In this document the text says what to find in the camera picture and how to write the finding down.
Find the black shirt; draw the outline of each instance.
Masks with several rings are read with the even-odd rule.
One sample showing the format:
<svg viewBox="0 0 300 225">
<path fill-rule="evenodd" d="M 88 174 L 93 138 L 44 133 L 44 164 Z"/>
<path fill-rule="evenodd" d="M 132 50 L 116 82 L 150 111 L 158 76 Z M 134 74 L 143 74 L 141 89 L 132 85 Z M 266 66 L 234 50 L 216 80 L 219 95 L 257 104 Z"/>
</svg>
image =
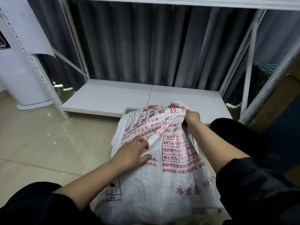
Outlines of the black shirt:
<svg viewBox="0 0 300 225">
<path fill-rule="evenodd" d="M 300 190 L 257 158 L 233 159 L 217 174 L 221 202 L 234 224 L 300 224 Z M 90 207 L 52 192 L 61 186 L 36 182 L 0 209 L 2 224 L 101 224 Z"/>
</svg>

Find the curtain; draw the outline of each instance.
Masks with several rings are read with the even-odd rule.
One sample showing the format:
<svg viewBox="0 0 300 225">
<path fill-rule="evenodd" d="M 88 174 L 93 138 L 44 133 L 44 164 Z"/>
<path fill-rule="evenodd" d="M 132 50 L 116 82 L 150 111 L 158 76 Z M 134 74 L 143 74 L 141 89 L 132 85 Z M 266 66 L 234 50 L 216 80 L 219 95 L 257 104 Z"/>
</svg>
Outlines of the curtain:
<svg viewBox="0 0 300 225">
<path fill-rule="evenodd" d="M 300 37 L 299 25 L 299 11 L 268 10 L 257 30 L 253 61 L 280 64 Z M 226 103 L 237 105 L 242 101 L 247 57 L 248 51 L 225 91 Z"/>
<path fill-rule="evenodd" d="M 79 67 L 58 0 L 28 0 L 50 44 Z M 69 0 L 91 78 L 219 90 L 255 10 Z M 79 73 L 44 57 L 57 84 Z"/>
</svg>

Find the black round container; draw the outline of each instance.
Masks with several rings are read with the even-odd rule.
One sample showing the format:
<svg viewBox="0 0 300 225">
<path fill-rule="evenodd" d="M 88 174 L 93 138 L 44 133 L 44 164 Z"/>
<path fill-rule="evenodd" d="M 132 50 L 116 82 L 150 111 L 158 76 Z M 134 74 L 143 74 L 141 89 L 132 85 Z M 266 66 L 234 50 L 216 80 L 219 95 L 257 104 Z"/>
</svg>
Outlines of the black round container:
<svg viewBox="0 0 300 225">
<path fill-rule="evenodd" d="M 260 137 L 242 123 L 230 118 L 217 118 L 210 128 L 221 138 L 249 156 L 264 157 L 267 154 Z"/>
</svg>

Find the forearm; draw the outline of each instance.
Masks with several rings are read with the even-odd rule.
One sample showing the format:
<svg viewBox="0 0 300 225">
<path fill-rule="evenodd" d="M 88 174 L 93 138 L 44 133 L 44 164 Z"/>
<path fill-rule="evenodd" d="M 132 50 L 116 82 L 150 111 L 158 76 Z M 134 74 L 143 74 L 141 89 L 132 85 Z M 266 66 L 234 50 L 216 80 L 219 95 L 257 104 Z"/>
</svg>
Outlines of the forearm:
<svg viewBox="0 0 300 225">
<path fill-rule="evenodd" d="M 193 124 L 189 130 L 216 173 L 232 159 L 249 157 L 201 122 Z"/>
<path fill-rule="evenodd" d="M 54 193 L 66 195 L 82 211 L 109 183 L 121 175 L 112 162 L 106 162 L 90 173 L 59 188 Z"/>
</svg>

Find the lower shelf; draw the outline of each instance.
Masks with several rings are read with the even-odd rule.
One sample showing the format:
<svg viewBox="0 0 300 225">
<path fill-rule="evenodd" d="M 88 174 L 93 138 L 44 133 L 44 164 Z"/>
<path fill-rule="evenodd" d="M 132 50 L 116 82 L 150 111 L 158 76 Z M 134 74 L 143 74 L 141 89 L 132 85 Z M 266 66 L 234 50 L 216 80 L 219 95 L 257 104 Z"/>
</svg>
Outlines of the lower shelf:
<svg viewBox="0 0 300 225">
<path fill-rule="evenodd" d="M 89 80 L 61 108 L 71 112 L 122 117 L 127 107 L 168 106 L 176 100 L 199 112 L 205 124 L 216 118 L 231 118 L 217 91 L 95 79 Z"/>
</svg>

